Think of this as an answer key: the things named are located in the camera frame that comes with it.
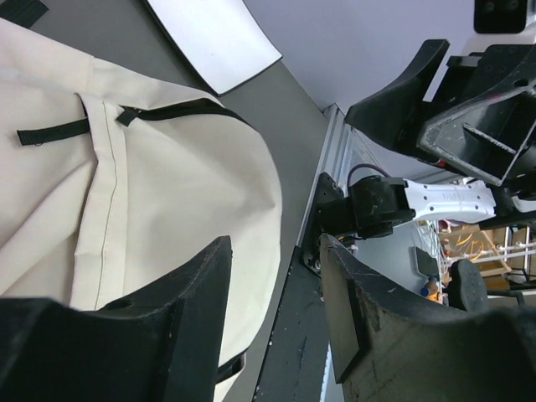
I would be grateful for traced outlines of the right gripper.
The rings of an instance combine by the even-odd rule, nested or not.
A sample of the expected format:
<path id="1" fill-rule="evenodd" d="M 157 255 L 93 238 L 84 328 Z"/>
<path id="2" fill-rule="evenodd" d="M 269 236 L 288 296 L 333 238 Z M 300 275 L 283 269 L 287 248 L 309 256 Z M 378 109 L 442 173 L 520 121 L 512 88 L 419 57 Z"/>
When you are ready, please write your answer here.
<path id="1" fill-rule="evenodd" d="M 535 46 L 494 44 L 473 52 L 470 65 L 450 57 L 428 108 L 423 98 L 449 47 L 427 39 L 395 80 L 348 109 L 345 122 L 391 152 L 433 155 L 498 187 L 535 129 Z"/>

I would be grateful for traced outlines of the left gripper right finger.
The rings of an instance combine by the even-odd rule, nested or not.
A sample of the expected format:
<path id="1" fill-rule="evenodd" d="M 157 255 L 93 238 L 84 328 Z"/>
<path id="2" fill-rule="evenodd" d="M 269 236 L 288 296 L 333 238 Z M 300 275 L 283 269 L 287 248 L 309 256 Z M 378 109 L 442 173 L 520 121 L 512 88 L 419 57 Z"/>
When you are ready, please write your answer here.
<path id="1" fill-rule="evenodd" d="M 336 381 L 347 401 L 532 401 L 535 310 L 428 301 L 320 239 Z"/>

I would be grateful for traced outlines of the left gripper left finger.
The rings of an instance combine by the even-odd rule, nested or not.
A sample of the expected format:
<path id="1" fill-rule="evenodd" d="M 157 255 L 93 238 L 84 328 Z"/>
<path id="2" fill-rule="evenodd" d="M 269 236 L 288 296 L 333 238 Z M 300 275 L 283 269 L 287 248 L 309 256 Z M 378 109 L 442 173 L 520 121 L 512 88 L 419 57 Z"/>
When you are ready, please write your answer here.
<path id="1" fill-rule="evenodd" d="M 49 298 L 2 299 L 2 400 L 210 401 L 231 259 L 221 236 L 94 312 Z"/>

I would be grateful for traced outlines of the cream canvas backpack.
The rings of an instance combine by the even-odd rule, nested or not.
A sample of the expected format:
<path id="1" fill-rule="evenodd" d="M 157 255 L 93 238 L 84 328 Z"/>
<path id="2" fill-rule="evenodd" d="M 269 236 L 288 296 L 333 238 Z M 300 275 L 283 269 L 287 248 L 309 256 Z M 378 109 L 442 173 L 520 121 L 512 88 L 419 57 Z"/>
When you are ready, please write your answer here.
<path id="1" fill-rule="evenodd" d="M 2 296 L 94 311 L 229 236 L 221 401 L 270 304 L 281 214 L 261 134 L 211 95 L 2 20 Z"/>

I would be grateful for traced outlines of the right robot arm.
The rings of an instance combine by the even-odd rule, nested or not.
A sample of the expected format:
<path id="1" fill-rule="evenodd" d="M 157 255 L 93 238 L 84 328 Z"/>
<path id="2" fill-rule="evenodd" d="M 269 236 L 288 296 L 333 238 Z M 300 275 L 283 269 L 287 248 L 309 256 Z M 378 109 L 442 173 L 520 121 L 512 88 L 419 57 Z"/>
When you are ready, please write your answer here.
<path id="1" fill-rule="evenodd" d="M 353 105 L 345 121 L 381 147 L 468 183 L 374 172 L 313 208 L 314 236 L 382 238 L 416 220 L 484 229 L 534 221 L 535 47 L 493 44 L 467 56 L 448 56 L 448 47 L 444 39 L 426 40 L 405 70 Z"/>

